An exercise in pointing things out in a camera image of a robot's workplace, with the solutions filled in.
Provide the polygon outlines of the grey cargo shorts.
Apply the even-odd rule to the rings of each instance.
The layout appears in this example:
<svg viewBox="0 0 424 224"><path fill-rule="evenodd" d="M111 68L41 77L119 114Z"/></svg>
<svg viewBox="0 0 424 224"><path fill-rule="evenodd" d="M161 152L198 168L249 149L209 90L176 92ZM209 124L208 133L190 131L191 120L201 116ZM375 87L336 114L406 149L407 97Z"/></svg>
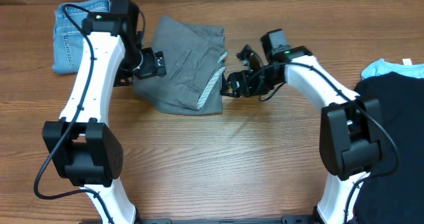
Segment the grey cargo shorts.
<svg viewBox="0 0 424 224"><path fill-rule="evenodd" d="M162 51L164 77L134 81L137 95L161 113L206 115L223 112L220 90L226 70L225 30L162 16L151 47Z"/></svg>

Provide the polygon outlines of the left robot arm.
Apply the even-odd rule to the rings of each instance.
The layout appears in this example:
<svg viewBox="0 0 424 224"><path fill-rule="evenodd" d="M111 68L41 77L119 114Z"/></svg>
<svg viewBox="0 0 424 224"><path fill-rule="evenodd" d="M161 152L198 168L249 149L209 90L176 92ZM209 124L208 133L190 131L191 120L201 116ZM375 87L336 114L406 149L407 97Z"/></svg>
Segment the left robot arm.
<svg viewBox="0 0 424 224"><path fill-rule="evenodd" d="M141 223L120 179L123 148L109 128L109 104L114 87L166 75L164 55L142 46L138 31L141 10L131 0L112 0L109 12L91 12L77 30L84 37L83 56L70 98L57 121L47 121L42 138L49 155L34 181L39 191L49 163L75 190L53 195L59 199L85 193L102 223Z"/></svg>

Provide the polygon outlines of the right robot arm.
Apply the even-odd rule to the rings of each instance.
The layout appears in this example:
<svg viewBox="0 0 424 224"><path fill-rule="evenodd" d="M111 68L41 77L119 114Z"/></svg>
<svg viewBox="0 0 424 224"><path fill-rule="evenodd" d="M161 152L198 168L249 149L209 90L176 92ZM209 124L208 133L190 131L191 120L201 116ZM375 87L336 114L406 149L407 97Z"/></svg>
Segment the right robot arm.
<svg viewBox="0 0 424 224"><path fill-rule="evenodd" d="M380 107L339 83L304 46L291 47L282 29L260 39L263 62L245 46L237 58L245 70L222 79L221 95L267 101L283 86L296 88L321 113L319 153L328 171L323 196L310 215L286 215L282 223L354 223L359 180L382 159L384 138L377 125Z"/></svg>

